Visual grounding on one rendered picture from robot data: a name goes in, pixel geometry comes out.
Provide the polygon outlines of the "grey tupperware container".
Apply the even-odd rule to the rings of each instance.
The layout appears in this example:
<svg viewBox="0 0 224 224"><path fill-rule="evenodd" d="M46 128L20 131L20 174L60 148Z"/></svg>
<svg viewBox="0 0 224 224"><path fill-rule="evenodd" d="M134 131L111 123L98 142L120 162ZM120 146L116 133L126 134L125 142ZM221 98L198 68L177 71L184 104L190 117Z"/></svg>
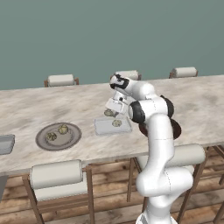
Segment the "grey tupperware container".
<svg viewBox="0 0 224 224"><path fill-rule="evenodd" d="M112 122L115 119L119 119L122 121L122 125L120 127L114 127ZM94 120L94 129L95 134L97 136L106 136L106 135L114 135L120 133L130 133L132 131L132 127L130 121L127 117L100 117Z"/></svg>
<svg viewBox="0 0 224 224"><path fill-rule="evenodd" d="M15 136L2 135L0 136L0 155L7 155L12 152L15 143Z"/></svg>

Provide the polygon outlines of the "grey round plate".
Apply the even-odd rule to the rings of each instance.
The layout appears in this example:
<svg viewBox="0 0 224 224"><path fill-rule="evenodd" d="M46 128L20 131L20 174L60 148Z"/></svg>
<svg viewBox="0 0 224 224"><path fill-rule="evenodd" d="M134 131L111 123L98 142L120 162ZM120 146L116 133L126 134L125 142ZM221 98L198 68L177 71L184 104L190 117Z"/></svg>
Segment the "grey round plate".
<svg viewBox="0 0 224 224"><path fill-rule="evenodd" d="M62 124L68 127L68 132L64 135L58 132L58 127ZM54 132L57 135L57 139L48 141L46 134L49 132ZM56 122L45 126L36 135L36 144L39 148L46 151L63 151L76 145L81 140L81 135L81 129L77 125L69 122Z"/></svg>

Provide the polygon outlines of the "wooden chair with white cushion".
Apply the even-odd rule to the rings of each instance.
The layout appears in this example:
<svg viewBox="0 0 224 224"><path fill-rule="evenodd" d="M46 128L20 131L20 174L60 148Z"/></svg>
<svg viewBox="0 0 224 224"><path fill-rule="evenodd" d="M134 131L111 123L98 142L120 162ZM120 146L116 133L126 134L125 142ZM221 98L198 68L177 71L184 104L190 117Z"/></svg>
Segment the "wooden chair with white cushion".
<svg viewBox="0 0 224 224"><path fill-rule="evenodd" d="M203 147L196 143L151 145L146 166L136 177L136 189L147 199L136 224L178 224L170 214L172 203L193 186L193 165L205 157Z"/></svg>
<svg viewBox="0 0 224 224"><path fill-rule="evenodd" d="M117 71L115 74L120 74L124 79L133 81L140 81L142 79L142 75L137 70Z"/></svg>
<svg viewBox="0 0 224 224"><path fill-rule="evenodd" d="M44 81L44 85L46 88L72 86L72 85L78 85L78 84L79 84L79 79L74 78L72 74L49 75L48 78Z"/></svg>
<svg viewBox="0 0 224 224"><path fill-rule="evenodd" d="M197 77L198 70L194 66L190 67L175 67L171 70L169 78L186 78Z"/></svg>
<svg viewBox="0 0 224 224"><path fill-rule="evenodd" d="M34 165L22 177L38 224L42 214L88 206L90 224L95 224L92 170L79 159Z"/></svg>

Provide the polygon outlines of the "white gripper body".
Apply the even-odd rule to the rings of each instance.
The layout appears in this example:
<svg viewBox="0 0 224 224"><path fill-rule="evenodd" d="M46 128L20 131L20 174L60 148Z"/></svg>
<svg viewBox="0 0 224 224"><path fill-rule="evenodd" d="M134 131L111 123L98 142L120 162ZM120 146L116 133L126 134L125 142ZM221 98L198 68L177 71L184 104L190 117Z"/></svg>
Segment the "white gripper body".
<svg viewBox="0 0 224 224"><path fill-rule="evenodd" d="M107 109L114 110L115 112L123 115L126 113L126 111L128 109L128 104L123 101L118 101L113 98L109 98L105 107Z"/></svg>

